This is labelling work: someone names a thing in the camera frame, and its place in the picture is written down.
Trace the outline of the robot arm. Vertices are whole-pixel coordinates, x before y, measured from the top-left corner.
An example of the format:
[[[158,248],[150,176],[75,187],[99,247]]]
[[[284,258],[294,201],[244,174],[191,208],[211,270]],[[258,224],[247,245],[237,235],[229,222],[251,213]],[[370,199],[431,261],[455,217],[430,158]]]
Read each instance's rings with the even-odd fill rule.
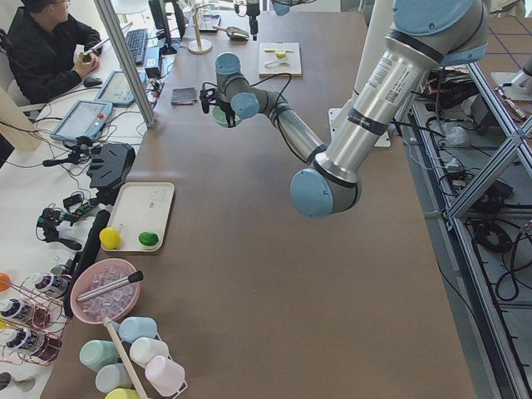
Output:
[[[329,144],[289,106],[282,94],[252,87],[232,52],[217,56],[217,84],[202,89],[204,113],[219,107],[228,127],[267,116],[307,168],[294,175],[297,210],[322,218],[351,209],[361,196],[358,169],[386,132],[404,100],[430,69],[480,60],[487,48],[490,2],[395,1],[385,49]]]

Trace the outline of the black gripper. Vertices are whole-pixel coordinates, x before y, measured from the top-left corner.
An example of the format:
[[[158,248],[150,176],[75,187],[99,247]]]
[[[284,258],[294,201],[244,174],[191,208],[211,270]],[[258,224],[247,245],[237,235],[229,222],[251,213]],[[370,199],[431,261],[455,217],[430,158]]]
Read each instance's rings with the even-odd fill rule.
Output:
[[[249,32],[253,34],[253,41],[257,41],[258,36],[258,20],[257,16],[260,14],[259,0],[246,0],[246,15],[249,16]]]
[[[228,128],[235,127],[235,113],[230,104],[221,99],[221,94],[217,85],[211,82],[204,82],[199,91],[199,100],[205,114],[208,114],[208,109],[210,107],[219,106],[220,110],[225,115]]]

